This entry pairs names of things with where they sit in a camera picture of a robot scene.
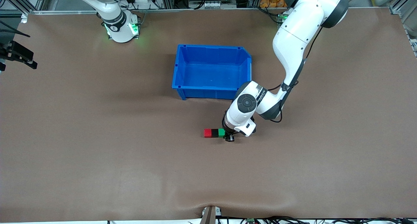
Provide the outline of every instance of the brown table surface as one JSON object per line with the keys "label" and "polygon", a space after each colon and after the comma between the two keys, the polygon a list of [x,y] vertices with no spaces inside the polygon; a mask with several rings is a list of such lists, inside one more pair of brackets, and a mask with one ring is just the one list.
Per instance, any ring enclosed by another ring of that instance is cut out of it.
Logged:
{"label": "brown table surface", "polygon": [[417,216],[417,60],[387,8],[350,9],[317,38],[275,124],[203,138],[230,101],[171,89],[176,48],[243,46],[253,79],[285,75],[261,12],[153,13],[117,44],[95,15],[30,15],[36,71],[1,81],[0,221]]}

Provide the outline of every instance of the blue plastic bin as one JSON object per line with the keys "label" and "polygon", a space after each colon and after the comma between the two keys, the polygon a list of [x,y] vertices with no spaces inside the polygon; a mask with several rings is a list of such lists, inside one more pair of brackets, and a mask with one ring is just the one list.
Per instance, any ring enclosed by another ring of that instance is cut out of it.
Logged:
{"label": "blue plastic bin", "polygon": [[252,57],[243,47],[178,45],[172,88],[180,97],[233,99],[252,80]]}

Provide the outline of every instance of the robotic arm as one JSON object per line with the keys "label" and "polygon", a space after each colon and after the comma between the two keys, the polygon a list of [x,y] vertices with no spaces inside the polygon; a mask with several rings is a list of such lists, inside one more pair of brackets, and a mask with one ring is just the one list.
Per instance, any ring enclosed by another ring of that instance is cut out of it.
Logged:
{"label": "robotic arm", "polygon": [[108,35],[118,43],[126,43],[139,34],[137,15],[122,10],[114,0],[82,0],[93,7],[104,21]]}
{"label": "robotic arm", "polygon": [[234,141],[235,133],[250,136],[256,124],[253,114],[265,120],[276,119],[303,69],[306,59],[304,50],[320,25],[331,28],[346,15],[348,0],[285,0],[294,10],[281,25],[274,37],[272,47],[282,63],[286,76],[277,94],[269,92],[258,83],[244,83],[223,116],[226,141]]}

